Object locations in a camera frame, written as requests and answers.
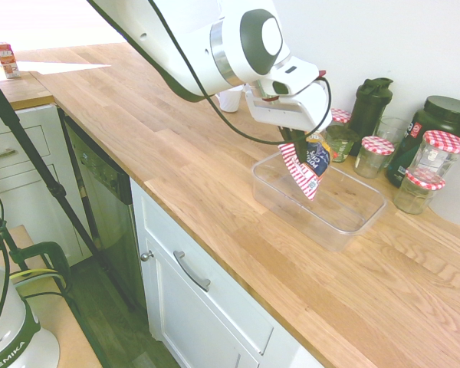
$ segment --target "white cup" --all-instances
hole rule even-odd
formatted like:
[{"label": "white cup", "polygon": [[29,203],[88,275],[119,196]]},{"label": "white cup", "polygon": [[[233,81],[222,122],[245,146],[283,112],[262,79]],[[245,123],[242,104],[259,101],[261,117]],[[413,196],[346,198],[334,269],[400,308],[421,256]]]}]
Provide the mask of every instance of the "white cup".
[{"label": "white cup", "polygon": [[220,109],[226,113],[234,113],[237,111],[238,105],[240,104],[242,89],[243,86],[237,86],[217,93],[216,98],[220,101]]}]

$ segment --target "green shaker bottle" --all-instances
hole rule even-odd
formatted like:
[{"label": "green shaker bottle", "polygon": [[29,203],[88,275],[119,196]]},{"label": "green shaker bottle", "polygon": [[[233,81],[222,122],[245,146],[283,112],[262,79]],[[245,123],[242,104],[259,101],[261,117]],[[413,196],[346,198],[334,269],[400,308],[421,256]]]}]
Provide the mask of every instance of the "green shaker bottle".
[{"label": "green shaker bottle", "polygon": [[385,106],[392,100],[392,91],[389,90],[392,82],[389,78],[366,79],[358,88],[348,128],[358,133],[360,140],[353,144],[351,156],[358,155],[361,139],[373,133]]},{"label": "green shaker bottle", "polygon": [[427,130],[443,130],[460,137],[460,100],[429,96],[424,108],[418,110],[407,128],[404,139],[386,168],[386,177],[399,187]]}]

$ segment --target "snack bag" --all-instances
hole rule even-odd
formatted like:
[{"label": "snack bag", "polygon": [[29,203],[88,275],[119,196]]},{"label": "snack bag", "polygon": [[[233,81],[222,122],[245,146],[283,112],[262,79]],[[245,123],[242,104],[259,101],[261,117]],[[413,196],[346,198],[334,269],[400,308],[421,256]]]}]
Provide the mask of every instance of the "snack bag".
[{"label": "snack bag", "polygon": [[331,153],[334,154],[329,145],[320,134],[312,134],[307,138],[307,160],[304,163],[298,160],[293,143],[281,144],[278,148],[294,181],[307,198],[313,200],[330,164]]}]

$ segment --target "butcher block countertop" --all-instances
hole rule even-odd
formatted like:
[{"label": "butcher block countertop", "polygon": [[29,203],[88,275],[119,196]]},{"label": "butcher block countertop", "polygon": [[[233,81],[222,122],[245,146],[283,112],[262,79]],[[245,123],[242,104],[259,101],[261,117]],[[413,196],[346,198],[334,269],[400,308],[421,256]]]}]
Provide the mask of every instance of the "butcher block countertop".
[{"label": "butcher block countertop", "polygon": [[21,73],[20,78],[2,81],[0,87],[15,110],[54,102],[53,95],[28,72]]},{"label": "butcher block countertop", "polygon": [[[276,147],[233,133],[206,102],[178,98],[128,44],[16,56],[108,65],[34,76],[323,365],[460,367],[460,227],[429,209],[407,215],[383,176],[362,179],[389,203],[349,248],[327,251],[253,199],[251,167]],[[228,118],[280,138],[244,101]],[[352,160],[338,167],[352,172]]]}]

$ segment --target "tripod leg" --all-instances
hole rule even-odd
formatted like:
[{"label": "tripod leg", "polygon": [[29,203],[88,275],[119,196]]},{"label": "tripod leg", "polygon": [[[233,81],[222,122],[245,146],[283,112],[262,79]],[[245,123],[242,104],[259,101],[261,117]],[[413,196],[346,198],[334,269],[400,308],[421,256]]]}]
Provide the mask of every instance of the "tripod leg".
[{"label": "tripod leg", "polygon": [[31,139],[24,131],[20,120],[15,113],[14,109],[12,108],[11,104],[7,101],[7,98],[3,94],[2,90],[0,89],[0,118],[4,122],[4,124],[10,128],[10,131],[14,134],[15,139],[19,142],[22,149],[28,155],[28,158],[31,160],[32,164],[38,171],[39,175],[43,179],[44,183],[46,184],[48,190],[56,198],[58,203],[60,204],[61,208],[63,209],[64,213],[70,219],[70,222],[77,230],[79,236],[87,245],[88,249],[92,253],[94,259],[97,260],[99,266],[107,273],[107,276],[110,278],[111,282],[113,282],[114,287],[117,289],[120,296],[127,301],[126,304],[129,308],[133,308],[133,305],[128,302],[129,298],[126,296],[126,293],[119,286],[116,278],[113,276],[112,272],[110,271],[109,261],[105,258],[104,254],[101,253],[95,246],[92,238],[89,236],[87,230],[82,225],[80,219],[78,218],[75,211],[71,208],[70,203],[66,199],[66,191],[64,187],[56,181],[53,177],[51,172],[49,171],[48,167],[44,163],[41,155],[39,154],[38,150],[36,149],[35,145],[31,142]]},{"label": "tripod leg", "polygon": [[[10,250],[10,255],[12,259],[14,259],[14,256],[20,252],[20,249],[17,247],[15,244],[14,239],[10,236],[10,233],[8,232],[7,228],[5,227],[5,221],[2,223],[2,220],[0,219],[0,234],[3,237],[3,240],[5,240],[5,243],[7,243],[8,249]],[[25,264],[24,261],[20,261],[17,263],[21,271],[28,270],[28,266]]]}]

